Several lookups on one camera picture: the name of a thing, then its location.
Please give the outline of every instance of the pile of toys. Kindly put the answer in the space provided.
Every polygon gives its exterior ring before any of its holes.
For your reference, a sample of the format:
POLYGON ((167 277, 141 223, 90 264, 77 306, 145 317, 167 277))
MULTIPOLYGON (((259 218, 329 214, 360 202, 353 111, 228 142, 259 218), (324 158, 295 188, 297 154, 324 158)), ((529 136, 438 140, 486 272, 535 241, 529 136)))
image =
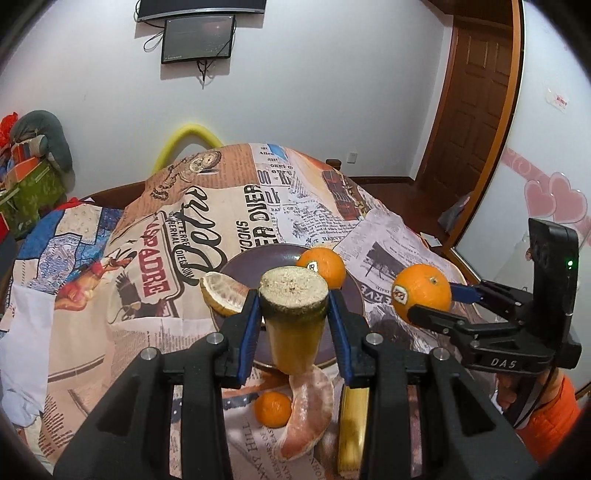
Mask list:
POLYGON ((61 175, 72 170, 72 155, 61 123, 37 110, 0 122, 0 215, 18 239, 65 200, 61 175))

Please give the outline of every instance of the person's arm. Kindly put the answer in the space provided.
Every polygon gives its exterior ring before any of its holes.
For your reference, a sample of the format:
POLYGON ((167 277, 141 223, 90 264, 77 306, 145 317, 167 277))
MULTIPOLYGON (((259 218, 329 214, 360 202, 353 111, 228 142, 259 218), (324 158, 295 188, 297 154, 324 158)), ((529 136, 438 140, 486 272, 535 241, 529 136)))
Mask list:
MULTIPOLYGON (((512 389, 513 377, 499 375, 498 403, 506 409, 517 395, 512 389)), ((538 380, 545 383, 548 373, 538 380)), ((579 416, 571 381, 557 369, 554 378, 540 400, 540 406, 531 415, 527 425, 517 430, 525 446, 538 463, 543 463, 573 427, 579 416)))

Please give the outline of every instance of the heart decal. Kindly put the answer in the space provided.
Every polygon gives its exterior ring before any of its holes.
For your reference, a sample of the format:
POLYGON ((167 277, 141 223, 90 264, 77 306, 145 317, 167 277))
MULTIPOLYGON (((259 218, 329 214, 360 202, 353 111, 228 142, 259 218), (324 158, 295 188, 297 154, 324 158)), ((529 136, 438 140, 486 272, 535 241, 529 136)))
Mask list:
POLYGON ((587 199, 580 190, 572 190, 570 182, 562 173, 553 173, 548 189, 556 200, 554 221, 576 223, 587 215, 587 199))
POLYGON ((546 193, 539 181, 530 180, 525 184, 525 203, 530 217, 549 217, 556 211, 556 199, 546 193))

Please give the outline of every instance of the pink pomelo segment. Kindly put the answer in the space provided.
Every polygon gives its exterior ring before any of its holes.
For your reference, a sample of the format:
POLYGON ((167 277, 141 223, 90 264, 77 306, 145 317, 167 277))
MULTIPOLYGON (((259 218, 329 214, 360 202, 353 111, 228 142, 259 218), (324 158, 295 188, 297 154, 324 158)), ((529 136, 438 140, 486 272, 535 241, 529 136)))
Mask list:
POLYGON ((291 417, 277 443, 279 460, 294 460, 308 453, 322 438, 332 419, 335 389, 318 367, 290 376, 293 392, 291 417))

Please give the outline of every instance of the gray plush toy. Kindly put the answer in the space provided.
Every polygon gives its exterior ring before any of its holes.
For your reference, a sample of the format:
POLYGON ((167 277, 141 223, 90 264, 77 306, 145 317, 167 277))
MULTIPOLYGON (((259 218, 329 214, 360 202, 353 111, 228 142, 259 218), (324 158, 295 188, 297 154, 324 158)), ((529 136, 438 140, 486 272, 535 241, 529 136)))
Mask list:
POLYGON ((10 130, 12 143, 39 138, 40 153, 47 154, 53 167, 62 173, 72 170, 72 154, 60 121, 53 113, 35 110, 19 118, 10 130))

